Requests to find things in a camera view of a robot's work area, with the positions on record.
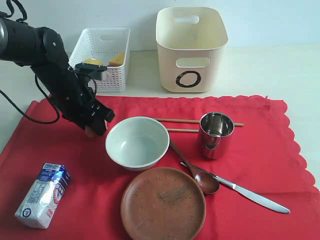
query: chopsticks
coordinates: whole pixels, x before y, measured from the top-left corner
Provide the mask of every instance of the chopsticks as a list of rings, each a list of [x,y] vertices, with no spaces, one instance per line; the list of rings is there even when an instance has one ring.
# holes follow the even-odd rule
[[[200,124],[200,120],[191,119],[171,119],[171,118],[153,118],[159,122],[171,122],[171,123],[186,123],[186,124]],[[235,123],[236,127],[243,127],[244,123]],[[179,132],[179,133],[197,133],[199,129],[180,129],[180,128],[167,128],[168,132]]]

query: white storage bin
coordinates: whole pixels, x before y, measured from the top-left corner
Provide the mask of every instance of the white storage bin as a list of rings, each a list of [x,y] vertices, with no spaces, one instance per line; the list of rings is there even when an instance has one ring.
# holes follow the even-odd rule
[[[211,89],[228,35],[220,14],[208,7],[159,11],[156,41],[162,86],[171,92]]]
[[[71,67],[94,58],[109,64],[117,54],[124,52],[122,66],[110,66],[101,73],[102,80],[96,80],[97,93],[122,92],[126,88],[126,78],[129,71],[129,28],[87,28],[84,29],[69,59]]]

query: red tablecloth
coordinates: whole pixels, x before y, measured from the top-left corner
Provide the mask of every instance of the red tablecloth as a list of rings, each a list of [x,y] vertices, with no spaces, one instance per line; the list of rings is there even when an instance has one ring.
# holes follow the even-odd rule
[[[294,133],[281,100],[261,96],[207,98],[98,97],[116,117],[109,129],[133,116],[199,119],[207,112],[223,112],[237,127],[228,153],[207,160],[195,147],[196,133],[170,133],[189,160],[217,175],[257,192],[291,210],[280,214],[221,186],[207,195],[206,219],[198,240],[316,240],[320,238],[320,194],[305,170]],[[27,113],[50,120],[55,113],[46,100],[33,102]],[[172,128],[196,124],[164,123]],[[65,119],[41,125],[23,118],[0,156],[0,239],[129,239],[120,218],[120,202],[138,172],[113,163],[105,151],[105,137],[87,138]],[[42,164],[67,167],[72,179],[46,230],[28,228],[14,218]],[[169,149],[155,167],[188,170]]]

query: black circle logo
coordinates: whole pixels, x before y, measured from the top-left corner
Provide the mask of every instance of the black circle logo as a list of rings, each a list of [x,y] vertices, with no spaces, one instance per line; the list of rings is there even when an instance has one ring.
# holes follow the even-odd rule
[[[31,215],[31,208],[29,208],[29,207],[25,208],[25,209],[23,210],[23,212],[22,212],[22,216],[23,216],[24,218],[27,218],[27,217],[29,217],[30,215]]]
[[[186,75],[186,74],[195,74],[196,75],[196,81],[193,84],[190,85],[184,85],[180,82],[181,78]],[[176,78],[175,83],[182,88],[193,88],[197,86],[201,81],[201,76],[200,73],[197,71],[184,71],[183,73],[180,73],[180,75]]]

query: milk carton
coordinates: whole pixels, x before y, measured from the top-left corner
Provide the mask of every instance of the milk carton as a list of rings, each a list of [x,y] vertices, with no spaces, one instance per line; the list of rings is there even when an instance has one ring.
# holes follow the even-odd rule
[[[14,216],[31,228],[47,229],[70,178],[65,166],[45,163]]]

